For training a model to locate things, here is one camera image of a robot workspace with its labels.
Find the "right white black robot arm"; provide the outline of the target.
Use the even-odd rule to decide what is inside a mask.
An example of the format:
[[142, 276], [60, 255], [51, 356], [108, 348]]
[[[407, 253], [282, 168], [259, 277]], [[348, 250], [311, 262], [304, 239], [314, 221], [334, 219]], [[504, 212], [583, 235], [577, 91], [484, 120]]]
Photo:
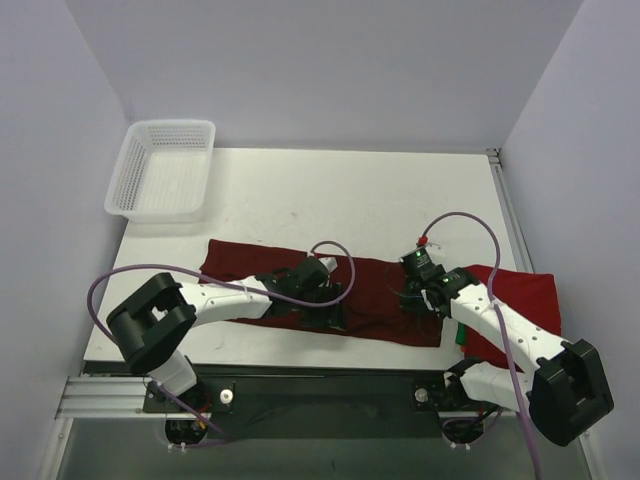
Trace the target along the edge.
[[465, 359], [444, 373], [448, 404], [465, 408], [486, 402], [528, 414], [549, 441], [566, 446], [614, 408], [597, 349], [585, 340], [571, 343], [535, 325], [491, 293], [464, 268], [446, 270], [428, 250], [402, 256], [405, 291], [430, 313], [453, 319], [478, 333], [514, 365], [499, 368]]

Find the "dark red t shirt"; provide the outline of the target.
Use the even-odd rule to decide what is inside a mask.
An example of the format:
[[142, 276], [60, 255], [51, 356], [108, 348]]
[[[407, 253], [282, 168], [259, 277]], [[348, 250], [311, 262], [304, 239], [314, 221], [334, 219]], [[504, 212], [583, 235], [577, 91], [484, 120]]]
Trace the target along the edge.
[[[298, 250], [211, 239], [201, 272], [222, 281], [240, 280], [279, 268], [292, 268], [305, 256], [304, 252]], [[400, 307], [400, 297], [395, 292], [400, 289], [404, 275], [399, 266], [357, 257], [355, 267], [355, 285], [342, 303], [346, 320], [346, 329], [343, 331], [306, 327], [297, 312], [266, 321], [241, 319], [239, 322], [413, 347], [435, 348], [440, 345], [442, 323], [437, 316], [411, 313]]]

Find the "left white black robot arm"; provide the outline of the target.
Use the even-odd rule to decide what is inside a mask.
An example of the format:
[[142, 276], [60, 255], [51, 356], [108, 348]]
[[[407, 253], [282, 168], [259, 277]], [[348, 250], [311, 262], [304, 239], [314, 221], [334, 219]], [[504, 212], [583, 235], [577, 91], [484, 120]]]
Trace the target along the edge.
[[178, 347], [193, 328], [220, 321], [265, 320], [292, 313], [313, 328], [344, 330], [335, 301], [342, 284], [331, 281], [334, 257], [305, 257], [292, 269], [216, 283], [179, 283], [158, 273], [107, 317], [107, 326], [131, 373], [148, 375], [182, 412], [202, 399], [197, 374]]

